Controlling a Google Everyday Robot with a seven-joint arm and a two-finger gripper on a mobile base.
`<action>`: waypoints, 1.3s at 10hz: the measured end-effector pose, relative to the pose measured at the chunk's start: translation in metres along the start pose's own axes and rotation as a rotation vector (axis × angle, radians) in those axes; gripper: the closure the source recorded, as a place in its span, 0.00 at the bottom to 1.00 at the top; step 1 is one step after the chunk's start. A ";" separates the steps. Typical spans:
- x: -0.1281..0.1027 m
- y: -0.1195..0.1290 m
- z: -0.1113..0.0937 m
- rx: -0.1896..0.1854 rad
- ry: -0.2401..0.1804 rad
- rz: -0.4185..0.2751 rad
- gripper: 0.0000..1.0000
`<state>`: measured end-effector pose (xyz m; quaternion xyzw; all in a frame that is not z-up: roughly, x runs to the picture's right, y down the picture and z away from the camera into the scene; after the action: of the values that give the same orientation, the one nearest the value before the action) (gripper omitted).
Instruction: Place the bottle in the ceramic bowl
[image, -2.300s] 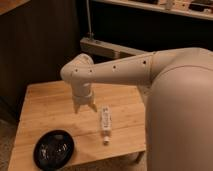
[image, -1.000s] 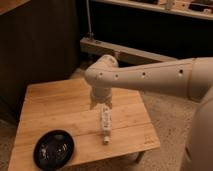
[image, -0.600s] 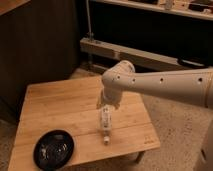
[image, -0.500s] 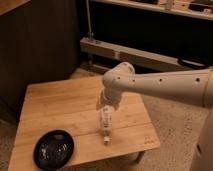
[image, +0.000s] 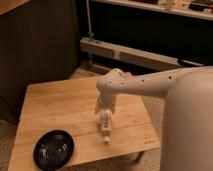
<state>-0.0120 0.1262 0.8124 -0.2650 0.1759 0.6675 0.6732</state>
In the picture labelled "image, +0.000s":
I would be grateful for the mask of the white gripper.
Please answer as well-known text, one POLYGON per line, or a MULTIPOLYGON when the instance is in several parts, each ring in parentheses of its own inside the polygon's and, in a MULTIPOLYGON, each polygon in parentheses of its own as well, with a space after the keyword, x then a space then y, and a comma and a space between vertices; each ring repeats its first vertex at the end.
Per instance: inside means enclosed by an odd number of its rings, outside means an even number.
POLYGON ((98 97, 97 103, 95 105, 95 115, 99 114, 102 108, 110 108, 112 114, 116 112, 116 97, 114 95, 104 95, 101 94, 98 97))

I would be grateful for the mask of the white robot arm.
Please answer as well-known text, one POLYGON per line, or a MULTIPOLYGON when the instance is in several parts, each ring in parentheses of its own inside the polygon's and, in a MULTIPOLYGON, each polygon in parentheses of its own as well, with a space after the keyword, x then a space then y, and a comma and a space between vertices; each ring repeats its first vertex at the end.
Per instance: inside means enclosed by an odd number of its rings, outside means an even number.
POLYGON ((119 94, 165 100, 160 171, 213 171, 213 66, 140 76, 115 68, 96 87, 97 112, 113 112, 119 94))

